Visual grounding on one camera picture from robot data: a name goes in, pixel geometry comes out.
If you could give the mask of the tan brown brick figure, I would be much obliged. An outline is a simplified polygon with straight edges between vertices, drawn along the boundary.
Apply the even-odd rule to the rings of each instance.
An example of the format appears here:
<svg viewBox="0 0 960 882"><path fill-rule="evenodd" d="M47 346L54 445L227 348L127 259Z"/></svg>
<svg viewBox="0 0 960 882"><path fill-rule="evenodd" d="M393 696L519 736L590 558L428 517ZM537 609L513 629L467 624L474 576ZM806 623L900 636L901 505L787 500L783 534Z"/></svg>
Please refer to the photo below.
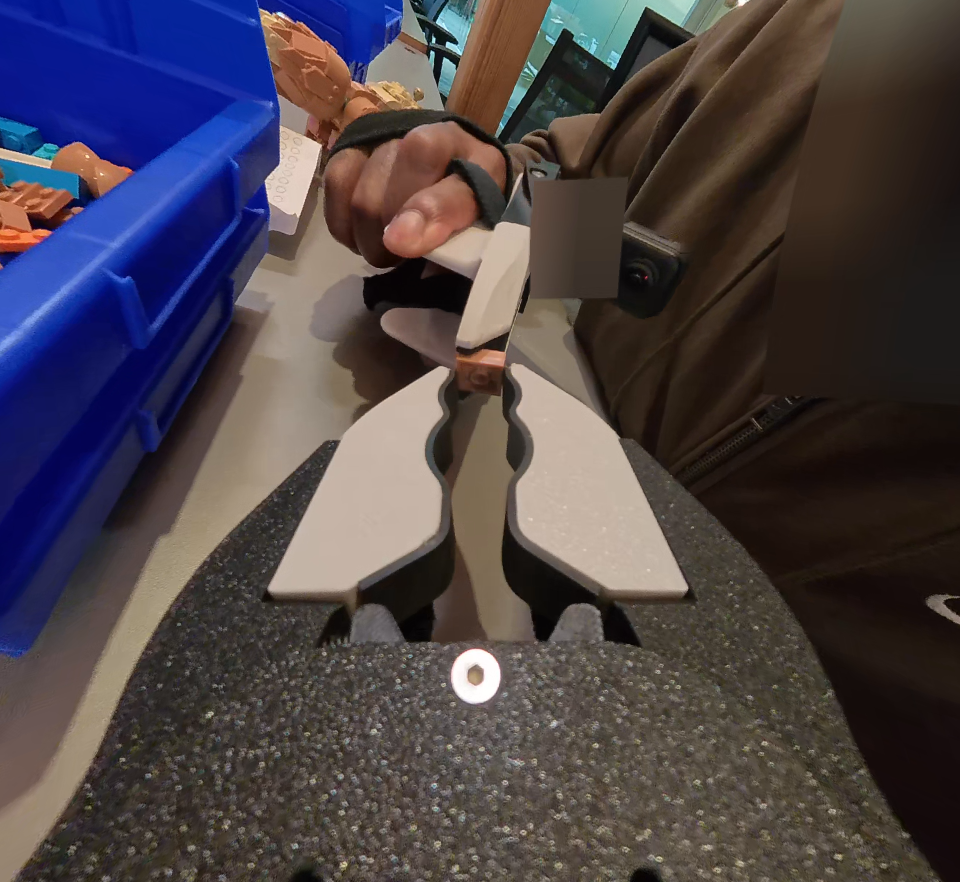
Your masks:
<svg viewBox="0 0 960 882"><path fill-rule="evenodd" d="M278 95L308 114L307 134L327 150L343 130L374 112L420 109L424 92L392 81L353 80L330 43L280 12L259 11Z"/></svg>

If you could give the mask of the pile of loose toy bricks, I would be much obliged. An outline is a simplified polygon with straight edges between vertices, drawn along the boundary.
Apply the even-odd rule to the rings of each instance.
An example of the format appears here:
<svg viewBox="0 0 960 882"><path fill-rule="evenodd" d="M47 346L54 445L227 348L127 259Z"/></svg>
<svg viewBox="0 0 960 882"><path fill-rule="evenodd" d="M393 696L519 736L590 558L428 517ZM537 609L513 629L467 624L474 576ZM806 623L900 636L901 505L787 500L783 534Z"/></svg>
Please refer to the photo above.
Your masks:
<svg viewBox="0 0 960 882"><path fill-rule="evenodd" d="M39 128L1 118L1 267L30 252L134 171L87 144L55 144Z"/></svg>

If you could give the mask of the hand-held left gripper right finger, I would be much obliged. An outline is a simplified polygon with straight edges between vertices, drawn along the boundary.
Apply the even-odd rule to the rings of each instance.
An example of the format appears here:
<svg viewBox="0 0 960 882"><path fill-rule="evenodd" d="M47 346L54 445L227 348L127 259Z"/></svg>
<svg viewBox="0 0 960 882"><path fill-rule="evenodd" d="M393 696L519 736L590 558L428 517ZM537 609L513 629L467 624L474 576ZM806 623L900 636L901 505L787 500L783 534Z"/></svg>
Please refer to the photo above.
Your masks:
<svg viewBox="0 0 960 882"><path fill-rule="evenodd" d="M675 601L689 585L617 432L520 363L503 385L502 564L528 603Z"/></svg>

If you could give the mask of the person's right hand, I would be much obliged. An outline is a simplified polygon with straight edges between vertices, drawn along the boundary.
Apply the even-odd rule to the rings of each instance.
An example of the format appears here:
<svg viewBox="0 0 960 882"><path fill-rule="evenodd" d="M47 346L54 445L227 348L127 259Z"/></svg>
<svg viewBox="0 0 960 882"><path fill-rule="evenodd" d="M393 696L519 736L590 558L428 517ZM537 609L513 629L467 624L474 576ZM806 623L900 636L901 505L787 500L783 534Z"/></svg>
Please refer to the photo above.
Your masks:
<svg viewBox="0 0 960 882"><path fill-rule="evenodd" d="M473 190L448 172L454 159L484 170L500 192L512 190L503 152L455 121L423 124L377 147L332 155L322 183L332 238L375 269L433 252L479 220Z"/></svg>

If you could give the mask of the black office chair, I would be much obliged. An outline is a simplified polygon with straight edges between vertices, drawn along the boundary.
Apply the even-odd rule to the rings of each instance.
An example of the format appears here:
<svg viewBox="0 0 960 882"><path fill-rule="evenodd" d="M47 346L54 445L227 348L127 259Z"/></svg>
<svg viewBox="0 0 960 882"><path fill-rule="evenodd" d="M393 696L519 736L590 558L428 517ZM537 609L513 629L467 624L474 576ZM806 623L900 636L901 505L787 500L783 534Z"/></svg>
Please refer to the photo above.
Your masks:
<svg viewBox="0 0 960 882"><path fill-rule="evenodd" d="M518 143L556 119L594 113L614 72L566 27L556 37L540 36L536 45L544 58L528 60L521 71L498 132L504 143Z"/></svg>

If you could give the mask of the blue plastic bin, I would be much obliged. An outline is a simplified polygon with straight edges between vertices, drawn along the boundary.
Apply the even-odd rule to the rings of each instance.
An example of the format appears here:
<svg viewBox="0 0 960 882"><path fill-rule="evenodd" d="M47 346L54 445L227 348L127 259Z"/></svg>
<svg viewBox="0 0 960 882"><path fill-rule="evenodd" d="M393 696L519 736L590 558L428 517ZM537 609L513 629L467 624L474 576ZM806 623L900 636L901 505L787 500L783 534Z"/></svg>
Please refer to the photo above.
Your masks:
<svg viewBox="0 0 960 882"><path fill-rule="evenodd" d="M2 116L132 175L2 269L2 653L28 651L266 252L257 0L2 0Z"/></svg>

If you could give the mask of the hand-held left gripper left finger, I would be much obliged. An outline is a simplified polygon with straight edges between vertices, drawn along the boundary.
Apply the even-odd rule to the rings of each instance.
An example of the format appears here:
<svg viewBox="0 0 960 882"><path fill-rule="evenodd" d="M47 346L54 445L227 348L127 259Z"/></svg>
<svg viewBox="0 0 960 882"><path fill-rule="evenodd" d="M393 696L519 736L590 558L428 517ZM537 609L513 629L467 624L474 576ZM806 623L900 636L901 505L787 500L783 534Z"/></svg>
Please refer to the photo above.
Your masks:
<svg viewBox="0 0 960 882"><path fill-rule="evenodd" d="M343 435L268 586L277 601L431 604L453 561L451 410L434 368Z"/></svg>

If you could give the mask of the wooden column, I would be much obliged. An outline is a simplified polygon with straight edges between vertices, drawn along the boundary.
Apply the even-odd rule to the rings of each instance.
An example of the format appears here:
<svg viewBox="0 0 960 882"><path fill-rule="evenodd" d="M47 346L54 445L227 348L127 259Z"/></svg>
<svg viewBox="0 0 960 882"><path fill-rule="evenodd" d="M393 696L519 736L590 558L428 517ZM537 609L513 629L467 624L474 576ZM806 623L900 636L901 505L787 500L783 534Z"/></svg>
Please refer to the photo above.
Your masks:
<svg viewBox="0 0 960 882"><path fill-rule="evenodd" d="M551 0L479 0L447 109L495 134Z"/></svg>

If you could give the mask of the small brown square brick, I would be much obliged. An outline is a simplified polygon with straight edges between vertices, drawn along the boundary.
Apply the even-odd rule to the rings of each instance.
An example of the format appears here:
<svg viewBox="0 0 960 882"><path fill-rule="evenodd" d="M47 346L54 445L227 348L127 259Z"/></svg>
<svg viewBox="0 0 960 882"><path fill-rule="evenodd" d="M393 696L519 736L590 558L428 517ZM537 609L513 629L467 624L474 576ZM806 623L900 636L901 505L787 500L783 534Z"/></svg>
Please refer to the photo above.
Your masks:
<svg viewBox="0 0 960 882"><path fill-rule="evenodd" d="M458 350L455 357L455 380L461 394L500 396L506 368L506 352L478 348Z"/></svg>

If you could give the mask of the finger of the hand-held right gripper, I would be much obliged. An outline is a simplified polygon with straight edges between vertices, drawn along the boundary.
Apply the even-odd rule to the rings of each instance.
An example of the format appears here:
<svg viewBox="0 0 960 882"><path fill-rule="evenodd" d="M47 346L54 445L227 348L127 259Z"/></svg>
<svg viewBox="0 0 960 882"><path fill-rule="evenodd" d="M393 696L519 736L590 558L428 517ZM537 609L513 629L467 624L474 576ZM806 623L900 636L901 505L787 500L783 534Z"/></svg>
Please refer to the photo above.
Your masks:
<svg viewBox="0 0 960 882"><path fill-rule="evenodd" d="M456 336L459 353L472 353L510 333L529 277L529 226L502 221L486 235Z"/></svg>
<svg viewBox="0 0 960 882"><path fill-rule="evenodd" d="M411 348L427 366L456 367L456 338L461 316L440 309L396 307L380 317L382 330Z"/></svg>

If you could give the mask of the white circle-patterned sheet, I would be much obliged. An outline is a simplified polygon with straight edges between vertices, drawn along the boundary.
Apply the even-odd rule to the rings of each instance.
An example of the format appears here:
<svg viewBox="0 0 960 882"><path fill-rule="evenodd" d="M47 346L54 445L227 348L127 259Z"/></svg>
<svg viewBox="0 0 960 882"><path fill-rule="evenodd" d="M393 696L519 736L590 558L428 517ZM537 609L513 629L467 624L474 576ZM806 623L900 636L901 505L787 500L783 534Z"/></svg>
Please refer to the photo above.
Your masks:
<svg viewBox="0 0 960 882"><path fill-rule="evenodd" d="M322 153L308 135L279 127L279 163L265 182L270 206L270 231L285 236L297 232Z"/></svg>

